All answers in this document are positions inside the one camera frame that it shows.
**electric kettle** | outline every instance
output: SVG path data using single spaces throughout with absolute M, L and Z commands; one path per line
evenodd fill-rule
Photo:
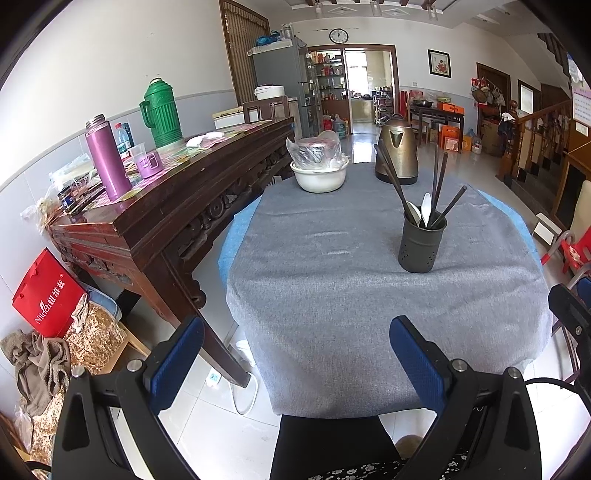
M 418 179 L 417 142 L 410 124 L 397 113 L 384 122 L 379 137 L 384 141 L 386 150 L 392 158 L 400 183 L 402 185 L 415 183 Z M 379 156 L 375 159 L 375 176 L 390 183 L 384 160 Z

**water jug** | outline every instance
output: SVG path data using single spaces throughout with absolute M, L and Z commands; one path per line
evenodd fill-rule
M 139 104 L 144 123 L 152 131 L 156 148 L 182 139 L 181 124 L 178 120 L 177 105 L 174 103 L 173 88 L 162 80 L 155 78 Z

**gray tablecloth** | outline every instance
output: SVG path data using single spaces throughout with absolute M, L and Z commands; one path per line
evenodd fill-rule
M 431 190 L 422 171 L 407 199 Z M 446 176 L 439 205 L 461 183 Z M 226 299 L 277 414 L 362 417 L 421 407 L 388 340 L 404 314 L 449 358 L 520 369 L 550 338 L 548 289 L 509 218 L 471 187 L 448 215 L 433 270 L 397 261 L 402 205 L 373 164 L 337 191 L 294 178 L 265 190 L 230 269 Z

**plastic bag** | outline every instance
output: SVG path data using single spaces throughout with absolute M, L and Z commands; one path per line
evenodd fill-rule
M 59 170 L 50 173 L 49 179 L 56 190 L 60 192 L 70 183 L 80 179 L 86 179 L 86 183 L 90 183 L 95 172 L 95 165 L 92 160 L 87 154 L 83 153 Z
M 57 192 L 55 185 L 51 184 L 44 197 L 40 198 L 35 205 L 31 205 L 21 212 L 23 220 L 35 223 L 39 235 L 43 235 L 47 225 L 61 208 Z
M 33 421 L 31 416 L 18 404 L 14 411 L 14 428 L 27 452 L 31 451 L 33 441 Z
M 285 144 L 295 166 L 302 170 L 336 171 L 346 164 L 339 137 L 333 131 L 324 131 L 318 137 L 302 138 L 297 142 L 287 138 Z

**red paper bag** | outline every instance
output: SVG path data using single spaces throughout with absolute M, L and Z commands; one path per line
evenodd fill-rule
M 46 248 L 22 279 L 12 306 L 44 337 L 63 337 L 84 289 Z

